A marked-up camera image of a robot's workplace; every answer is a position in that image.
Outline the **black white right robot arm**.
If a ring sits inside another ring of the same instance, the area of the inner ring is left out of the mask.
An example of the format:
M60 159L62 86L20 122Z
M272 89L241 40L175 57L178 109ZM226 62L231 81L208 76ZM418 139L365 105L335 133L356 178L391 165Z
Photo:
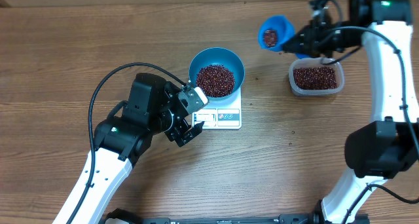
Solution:
M332 23L311 0L312 19L283 51L323 60L333 52L349 57L364 48L372 92L371 121L345 142L346 170L309 214L285 214L282 223L368 223L359 209L388 180L418 160L418 101L411 63L410 0L349 0L349 19Z

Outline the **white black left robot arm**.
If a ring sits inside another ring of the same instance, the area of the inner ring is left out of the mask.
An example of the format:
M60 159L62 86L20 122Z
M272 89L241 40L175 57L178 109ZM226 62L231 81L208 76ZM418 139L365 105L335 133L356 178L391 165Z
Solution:
M128 100L118 103L94 130L94 150L54 222L99 223L116 190L150 148L152 137L165 133L184 146L203 127L189 125L187 116L208 102L199 87L179 88L158 75L137 74Z

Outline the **blue plastic measuring scoop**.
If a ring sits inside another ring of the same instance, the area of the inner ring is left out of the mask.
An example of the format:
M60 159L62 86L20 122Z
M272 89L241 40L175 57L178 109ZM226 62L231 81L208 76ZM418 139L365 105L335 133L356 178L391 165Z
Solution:
M290 40L294 34L294 27L285 16L272 16L260 27L258 42L262 49L281 52L283 44Z

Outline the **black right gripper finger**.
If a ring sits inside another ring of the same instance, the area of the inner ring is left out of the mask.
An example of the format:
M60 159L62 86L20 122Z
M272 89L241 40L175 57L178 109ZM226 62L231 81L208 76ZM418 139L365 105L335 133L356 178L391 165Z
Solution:
M294 36L292 36L287 42L287 45L304 45L310 37L310 26L304 26Z
M295 53L295 54L304 54L305 47L304 43L296 40L289 40L282 45L282 50L284 52Z

